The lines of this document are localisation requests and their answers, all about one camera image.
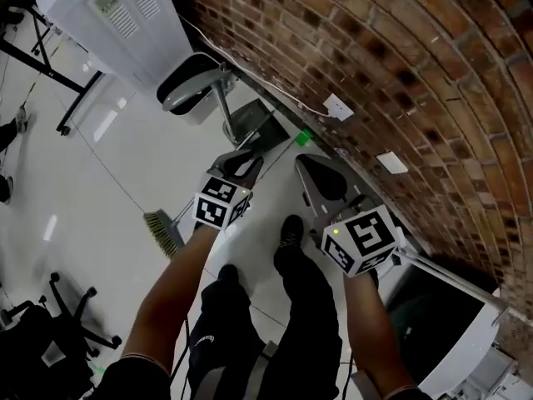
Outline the black office chair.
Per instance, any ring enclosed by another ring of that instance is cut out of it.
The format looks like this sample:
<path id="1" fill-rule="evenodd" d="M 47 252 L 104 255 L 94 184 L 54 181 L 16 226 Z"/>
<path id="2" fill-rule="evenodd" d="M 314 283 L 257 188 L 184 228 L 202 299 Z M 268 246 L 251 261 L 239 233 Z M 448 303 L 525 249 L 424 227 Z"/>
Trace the black office chair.
<path id="1" fill-rule="evenodd" d="M 90 287 L 70 312 L 57 290 L 59 281 L 53 272 L 49 284 L 60 309 L 55 317 L 45 296 L 0 310 L 0 400 L 83 400 L 94 388 L 89 363 L 100 353 L 89 343 L 112 350 L 122 344 L 118 335 L 100 337 L 82 324 L 96 288 Z"/>

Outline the small white trash bin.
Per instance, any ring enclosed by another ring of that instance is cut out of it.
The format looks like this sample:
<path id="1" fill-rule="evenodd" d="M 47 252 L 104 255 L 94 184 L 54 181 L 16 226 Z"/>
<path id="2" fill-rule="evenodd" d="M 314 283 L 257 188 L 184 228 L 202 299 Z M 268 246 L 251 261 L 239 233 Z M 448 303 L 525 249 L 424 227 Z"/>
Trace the small white trash bin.
<path id="1" fill-rule="evenodd" d="M 194 52 L 160 85 L 157 100 L 162 111 L 190 125 L 201 125 L 215 110 L 215 89 L 225 92 L 230 70 L 204 52 Z"/>

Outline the white water dispenser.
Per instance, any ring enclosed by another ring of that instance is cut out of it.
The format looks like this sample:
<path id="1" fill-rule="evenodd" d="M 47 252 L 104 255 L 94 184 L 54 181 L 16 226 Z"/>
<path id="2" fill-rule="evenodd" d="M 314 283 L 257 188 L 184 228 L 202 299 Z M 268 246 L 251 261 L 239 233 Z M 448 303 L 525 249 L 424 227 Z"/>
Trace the white water dispenser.
<path id="1" fill-rule="evenodd" d="M 38 8 L 137 92 L 157 89 L 192 46 L 172 0 L 36 0 Z"/>

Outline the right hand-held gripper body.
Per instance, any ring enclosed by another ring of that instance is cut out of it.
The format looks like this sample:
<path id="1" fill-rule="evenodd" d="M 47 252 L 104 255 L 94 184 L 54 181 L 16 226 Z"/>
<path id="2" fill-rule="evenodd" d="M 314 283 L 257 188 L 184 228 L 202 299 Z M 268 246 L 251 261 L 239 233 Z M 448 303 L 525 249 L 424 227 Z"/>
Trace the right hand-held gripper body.
<path id="1" fill-rule="evenodd" d="M 401 240 L 387 206 L 382 204 L 325 226 L 318 248 L 345 276 L 353 278 L 383 264 Z"/>

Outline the person's dark shirt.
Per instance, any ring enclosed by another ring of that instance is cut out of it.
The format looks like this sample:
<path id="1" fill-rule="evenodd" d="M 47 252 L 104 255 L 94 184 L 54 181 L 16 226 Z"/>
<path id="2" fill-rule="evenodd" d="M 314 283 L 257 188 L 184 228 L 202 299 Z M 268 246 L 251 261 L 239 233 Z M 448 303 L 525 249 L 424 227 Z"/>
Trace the person's dark shirt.
<path id="1" fill-rule="evenodd" d="M 265 372 L 256 397 L 247 394 L 254 359 L 242 365 L 212 369 L 194 378 L 189 369 L 190 400 L 335 400 L 340 393 L 335 381 L 302 374 L 276 377 Z M 170 376 L 148 357 L 130 355 L 112 364 L 91 400 L 172 400 Z"/>

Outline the grey broom with olive bristles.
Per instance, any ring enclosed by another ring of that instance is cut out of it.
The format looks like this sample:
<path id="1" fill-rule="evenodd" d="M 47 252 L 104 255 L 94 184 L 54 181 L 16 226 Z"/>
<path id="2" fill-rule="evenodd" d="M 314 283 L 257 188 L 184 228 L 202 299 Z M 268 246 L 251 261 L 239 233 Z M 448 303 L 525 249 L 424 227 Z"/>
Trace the grey broom with olive bristles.
<path id="1" fill-rule="evenodd" d="M 263 157 L 264 159 L 264 155 L 268 152 L 257 156 L 253 154 L 252 158 L 240 167 L 236 175 L 243 174 L 255 158 Z M 233 177 L 223 179 L 234 183 L 232 181 Z M 185 245 L 185 241 L 182 238 L 178 226 L 183 217 L 185 217 L 187 214 L 192 216 L 194 197 L 195 194 L 190 202 L 175 217 L 169 217 L 168 214 L 161 209 L 155 212 L 146 212 L 143 214 L 143 218 L 149 232 L 151 235 L 153 235 L 157 245 L 168 258 L 173 257 Z"/>

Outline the person's right forearm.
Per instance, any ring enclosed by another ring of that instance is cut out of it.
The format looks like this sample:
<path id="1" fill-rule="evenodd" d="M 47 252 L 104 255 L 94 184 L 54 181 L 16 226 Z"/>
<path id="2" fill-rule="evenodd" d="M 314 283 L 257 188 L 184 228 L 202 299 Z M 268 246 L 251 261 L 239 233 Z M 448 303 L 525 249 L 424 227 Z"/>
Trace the person's right forearm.
<path id="1" fill-rule="evenodd" d="M 381 398 L 413 388 L 396 344 L 396 335 L 368 272 L 344 278 L 347 333 L 358 371 L 373 382 Z"/>

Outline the person's left black shoe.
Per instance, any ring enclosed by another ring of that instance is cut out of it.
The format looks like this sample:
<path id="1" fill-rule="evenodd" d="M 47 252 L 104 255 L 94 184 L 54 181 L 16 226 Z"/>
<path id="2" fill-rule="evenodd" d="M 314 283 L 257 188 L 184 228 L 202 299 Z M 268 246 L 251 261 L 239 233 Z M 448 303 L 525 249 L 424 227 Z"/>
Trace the person's left black shoe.
<path id="1" fill-rule="evenodd" d="M 225 264 L 219 271 L 217 276 L 218 281 L 236 283 L 239 284 L 239 273 L 238 269 L 233 264 Z"/>

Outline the black rolling panel rack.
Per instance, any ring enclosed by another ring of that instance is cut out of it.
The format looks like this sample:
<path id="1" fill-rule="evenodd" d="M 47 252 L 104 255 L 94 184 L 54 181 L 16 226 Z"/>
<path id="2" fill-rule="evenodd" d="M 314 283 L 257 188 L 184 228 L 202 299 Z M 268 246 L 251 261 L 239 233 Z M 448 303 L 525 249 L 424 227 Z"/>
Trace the black rolling panel rack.
<path id="1" fill-rule="evenodd" d="M 27 11 L 31 14 L 32 23 L 37 35 L 36 45 L 31 51 L 32 55 L 24 52 L 14 44 L 11 44 L 7 39 L 4 38 L 4 33 L 0 35 L 0 52 L 7 54 L 9 57 L 19 61 L 20 63 L 23 63 L 38 73 L 46 76 L 47 78 L 51 78 L 53 81 L 77 93 L 76 98 L 65 112 L 61 122 L 56 127 L 56 131 L 60 133 L 62 137 L 67 137 L 71 132 L 69 123 L 72 115 L 76 112 L 78 106 L 84 101 L 86 96 L 92 91 L 92 88 L 103 76 L 103 73 L 101 71 L 96 71 L 87 84 L 82 87 L 80 84 L 54 70 L 49 61 L 43 42 L 46 35 L 51 32 L 52 29 L 47 27 L 45 32 L 40 32 L 38 24 L 41 23 L 46 25 L 47 20 L 41 14 L 39 14 L 34 7 L 30 7 Z"/>

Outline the grey long-handled dustpan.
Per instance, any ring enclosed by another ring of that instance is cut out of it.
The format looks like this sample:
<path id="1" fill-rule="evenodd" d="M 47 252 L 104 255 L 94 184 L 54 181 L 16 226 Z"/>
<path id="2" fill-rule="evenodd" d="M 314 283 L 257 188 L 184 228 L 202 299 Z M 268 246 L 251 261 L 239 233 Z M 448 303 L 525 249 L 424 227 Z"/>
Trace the grey long-handled dustpan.
<path id="1" fill-rule="evenodd" d="M 254 155 L 262 155 L 290 138 L 283 126 L 257 98 L 231 112 L 226 93 L 215 89 L 217 106 L 224 122 L 222 131 L 235 148 L 250 149 Z"/>

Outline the grey floor equipment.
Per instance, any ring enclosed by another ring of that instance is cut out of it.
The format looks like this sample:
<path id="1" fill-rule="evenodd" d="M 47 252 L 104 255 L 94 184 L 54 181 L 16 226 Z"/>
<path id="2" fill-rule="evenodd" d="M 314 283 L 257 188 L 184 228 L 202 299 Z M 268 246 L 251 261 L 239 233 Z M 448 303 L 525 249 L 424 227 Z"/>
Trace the grey floor equipment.
<path id="1" fill-rule="evenodd" d="M 455 400 L 533 400 L 533 386 L 519 373 L 518 362 L 491 346 L 470 375 L 453 392 Z"/>

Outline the person's black trousers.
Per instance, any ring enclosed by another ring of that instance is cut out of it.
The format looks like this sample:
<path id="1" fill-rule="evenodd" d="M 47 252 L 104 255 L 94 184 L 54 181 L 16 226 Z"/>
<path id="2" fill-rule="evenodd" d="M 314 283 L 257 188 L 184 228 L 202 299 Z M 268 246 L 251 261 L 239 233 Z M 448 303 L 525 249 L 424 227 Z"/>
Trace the person's black trousers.
<path id="1" fill-rule="evenodd" d="M 251 301 L 231 273 L 202 291 L 192 329 L 188 381 L 192 400 L 334 400 L 342 340 L 330 284 L 297 246 L 274 255 L 291 301 L 290 319 L 268 352 L 251 319 Z"/>

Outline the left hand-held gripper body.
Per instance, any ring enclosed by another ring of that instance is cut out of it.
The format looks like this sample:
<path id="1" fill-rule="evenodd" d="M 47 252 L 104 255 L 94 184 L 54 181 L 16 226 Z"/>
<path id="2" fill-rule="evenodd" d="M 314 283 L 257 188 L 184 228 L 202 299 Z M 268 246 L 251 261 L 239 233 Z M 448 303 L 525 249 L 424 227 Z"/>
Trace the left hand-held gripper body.
<path id="1" fill-rule="evenodd" d="M 205 173 L 195 193 L 192 218 L 217 230 L 226 230 L 245 211 L 252 190 Z"/>

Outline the person's left forearm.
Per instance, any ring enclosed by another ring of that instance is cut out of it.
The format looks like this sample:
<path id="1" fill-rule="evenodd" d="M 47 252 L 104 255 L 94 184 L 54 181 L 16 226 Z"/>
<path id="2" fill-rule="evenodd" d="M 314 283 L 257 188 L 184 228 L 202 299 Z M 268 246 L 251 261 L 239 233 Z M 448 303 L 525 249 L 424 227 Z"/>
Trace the person's left forearm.
<path id="1" fill-rule="evenodd" d="M 150 358 L 167 372 L 172 370 L 176 342 L 217 235 L 216 229 L 202 225 L 172 257 L 142 301 L 122 351 L 124 357 Z"/>

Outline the white wall socket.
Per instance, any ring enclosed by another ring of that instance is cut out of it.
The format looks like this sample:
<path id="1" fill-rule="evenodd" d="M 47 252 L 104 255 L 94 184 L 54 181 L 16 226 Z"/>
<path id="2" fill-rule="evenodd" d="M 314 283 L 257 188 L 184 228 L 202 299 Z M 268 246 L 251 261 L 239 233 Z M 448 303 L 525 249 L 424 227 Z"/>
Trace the white wall socket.
<path id="1" fill-rule="evenodd" d="M 334 93 L 326 99 L 323 106 L 327 109 L 330 117 L 336 118 L 341 122 L 346 121 L 354 114 L 354 111 Z"/>
<path id="2" fill-rule="evenodd" d="M 390 174 L 402 174 L 408 172 L 408 167 L 394 152 L 385 152 L 376 156 L 378 161 Z"/>

